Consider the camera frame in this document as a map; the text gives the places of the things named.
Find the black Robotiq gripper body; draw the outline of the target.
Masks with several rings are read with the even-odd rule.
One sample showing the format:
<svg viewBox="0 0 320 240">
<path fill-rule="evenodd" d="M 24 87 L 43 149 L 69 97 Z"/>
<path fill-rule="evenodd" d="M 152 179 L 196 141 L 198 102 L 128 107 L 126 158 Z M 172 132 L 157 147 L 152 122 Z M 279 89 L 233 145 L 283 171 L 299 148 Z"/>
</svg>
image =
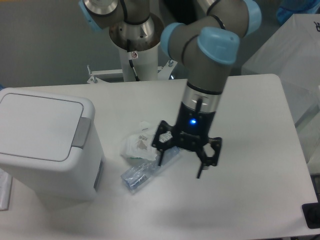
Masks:
<svg viewBox="0 0 320 240">
<path fill-rule="evenodd" d="M 174 145 L 191 152 L 196 152 L 206 145 L 215 113 L 215 111 L 196 112 L 181 103 L 176 123 L 172 129 Z"/>
</svg>

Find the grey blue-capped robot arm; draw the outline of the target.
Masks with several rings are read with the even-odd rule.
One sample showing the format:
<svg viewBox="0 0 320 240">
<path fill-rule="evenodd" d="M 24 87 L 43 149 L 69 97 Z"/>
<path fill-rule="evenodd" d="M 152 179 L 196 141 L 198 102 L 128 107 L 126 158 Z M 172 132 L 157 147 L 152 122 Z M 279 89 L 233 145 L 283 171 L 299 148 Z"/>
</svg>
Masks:
<svg viewBox="0 0 320 240">
<path fill-rule="evenodd" d="M 218 164 L 222 139 L 208 136 L 219 101 L 237 59 L 240 40 L 262 22 L 253 0 L 201 0 L 205 17 L 193 23 L 164 26 L 148 0 L 81 0 L 86 22 L 96 31 L 108 29 L 123 56 L 125 80 L 149 80 L 151 61 L 143 52 L 161 47 L 189 70 L 175 125 L 161 121 L 152 147 L 164 154 L 172 147 L 196 153 L 200 170 Z"/>
</svg>

